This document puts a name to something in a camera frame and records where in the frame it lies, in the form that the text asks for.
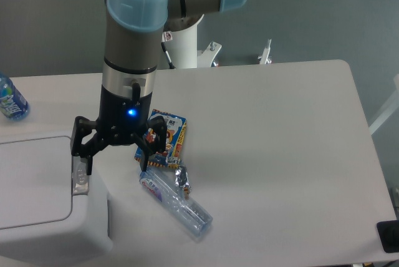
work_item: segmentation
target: plastic water bottle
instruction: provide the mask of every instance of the plastic water bottle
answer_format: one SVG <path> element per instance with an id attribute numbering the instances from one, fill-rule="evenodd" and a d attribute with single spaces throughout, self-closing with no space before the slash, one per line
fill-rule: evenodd
<path id="1" fill-rule="evenodd" d="M 21 120 L 29 113 L 29 104 L 12 80 L 0 73 L 0 111 L 10 120 Z"/>
<path id="2" fill-rule="evenodd" d="M 213 217 L 191 197 L 185 200 L 179 188 L 161 170 L 148 167 L 140 174 L 140 184 L 156 197 L 196 237 L 212 223 Z"/>

